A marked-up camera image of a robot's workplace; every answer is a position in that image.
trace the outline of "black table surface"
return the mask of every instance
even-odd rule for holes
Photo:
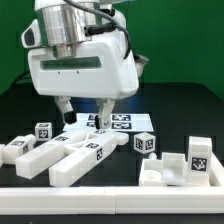
[[[72,98],[78,113],[97,113],[95,100]],[[39,96],[32,84],[19,84],[0,96],[0,144],[17,136],[34,134],[38,122],[52,122],[53,135],[63,122],[53,97]],[[191,83],[143,84],[136,95],[118,100],[114,113],[148,113],[156,136],[156,153],[185,153],[189,136],[211,137],[213,152],[224,161],[224,101],[205,86]],[[89,171],[76,186],[137,186],[141,162],[148,155],[133,149],[130,141]],[[15,167],[0,169],[0,187],[48,187],[48,171],[32,180],[16,176]],[[0,216],[0,223],[223,223],[223,214],[201,215],[49,215]]]

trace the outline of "white cube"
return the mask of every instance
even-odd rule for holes
[[[52,138],[51,123],[37,123],[35,127],[37,141],[49,141]]]
[[[142,154],[155,151],[156,137],[147,132],[134,135],[134,149]]]

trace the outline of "white block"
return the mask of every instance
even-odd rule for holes
[[[223,213],[223,187],[116,188],[116,214]]]
[[[37,141],[49,141],[52,138],[51,123],[37,123],[35,126],[35,135]]]
[[[4,164],[15,164],[15,160],[34,148],[34,135],[18,136],[2,149]]]
[[[78,214],[115,214],[114,187],[81,187]]]
[[[156,137],[149,133],[143,132],[134,135],[134,149],[142,154],[155,151]]]
[[[195,184],[208,184],[211,168],[211,138],[190,137],[187,180]]]
[[[111,154],[116,146],[117,137],[115,134],[103,134],[91,139],[85,146],[49,169],[50,185],[55,187],[71,186]]]
[[[83,141],[86,134],[84,130],[66,132],[19,157],[16,159],[17,175],[32,179],[65,157],[64,145]]]
[[[2,150],[4,147],[5,147],[5,145],[0,144],[0,167],[3,165]]]

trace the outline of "cable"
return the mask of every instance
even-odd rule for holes
[[[12,82],[12,84],[10,85],[10,88],[13,88],[13,87],[15,87],[15,85],[18,83],[18,82],[20,82],[21,80],[24,80],[24,79],[30,79],[31,77],[30,76],[28,76],[28,77],[26,77],[27,75],[29,75],[30,74],[30,71],[25,71],[25,72],[23,72],[22,74],[20,74],[13,82]]]
[[[130,8],[130,1],[127,2],[127,7],[126,7],[126,11],[125,11],[125,18],[127,18],[127,16],[128,16],[129,8]]]
[[[76,2],[73,2],[72,0],[64,0],[65,3],[67,3],[68,5],[70,6],[73,6],[77,9],[80,9],[82,11],[85,11],[85,12],[88,12],[88,13],[91,13],[91,14],[94,14],[94,15],[97,15],[97,16],[100,16],[108,21],[110,21],[114,27],[116,27],[118,30],[122,31],[125,36],[126,36],[126,39],[127,39],[127,51],[125,53],[125,56],[124,56],[124,59],[126,59],[131,51],[131,39],[130,39],[130,36],[129,36],[129,33],[128,31],[120,26],[116,20],[114,20],[111,16],[107,15],[106,13],[103,13],[101,11],[98,11],[98,10],[95,10],[95,9],[90,9],[90,8],[87,8],[85,6],[82,6],[81,4],[79,3],[76,3]]]

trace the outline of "green screen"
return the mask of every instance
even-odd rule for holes
[[[1,1],[0,93],[28,69],[21,33],[34,1]],[[125,12],[127,3],[116,4]],[[150,58],[141,82],[194,82],[224,99],[224,1],[141,0],[130,3],[127,28],[135,53]]]

